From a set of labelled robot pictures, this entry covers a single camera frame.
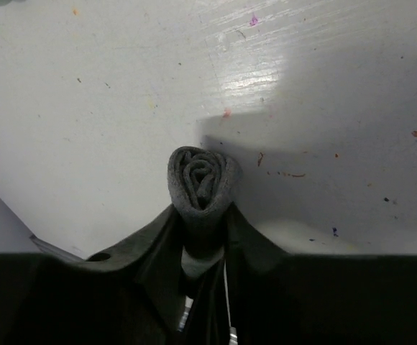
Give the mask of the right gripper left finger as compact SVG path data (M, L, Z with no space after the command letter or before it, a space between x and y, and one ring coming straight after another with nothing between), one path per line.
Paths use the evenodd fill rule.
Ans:
M148 307L171 333L185 307L180 290L183 228L180 214L170 205L144 228L86 260L88 269L124 275L139 287Z

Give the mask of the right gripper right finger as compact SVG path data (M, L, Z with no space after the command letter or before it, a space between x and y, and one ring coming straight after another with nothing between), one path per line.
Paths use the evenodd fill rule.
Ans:
M288 253L256 230L235 204L224 220L229 307L233 324L243 327L279 296L283 282L276 273Z

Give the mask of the dark grey sock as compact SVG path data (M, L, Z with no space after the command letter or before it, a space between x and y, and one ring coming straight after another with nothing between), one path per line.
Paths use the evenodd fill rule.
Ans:
M224 214L233 203L242 169L232 157L180 147L168 162L168 190L184 223L181 266L198 279L224 254Z

